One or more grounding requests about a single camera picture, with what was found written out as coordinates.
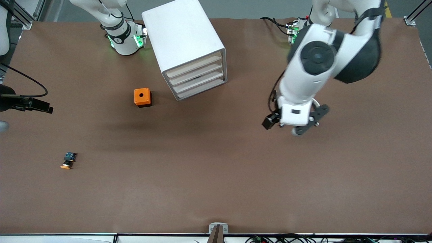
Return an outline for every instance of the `brown table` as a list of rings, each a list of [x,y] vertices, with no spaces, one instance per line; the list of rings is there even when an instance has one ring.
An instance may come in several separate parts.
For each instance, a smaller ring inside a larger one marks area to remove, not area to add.
[[[387,19],[378,69],[330,80],[318,128],[266,131],[286,36],[263,20],[213,19],[227,84],[177,102],[149,46],[110,48],[96,22],[35,22],[11,65],[41,81],[52,115],[7,111],[0,135],[0,232],[428,233],[432,72],[415,28]],[[334,27],[349,31],[352,20]],[[20,94],[41,90],[9,72]],[[135,88],[154,106],[137,108]],[[60,168],[78,153],[73,170]]]

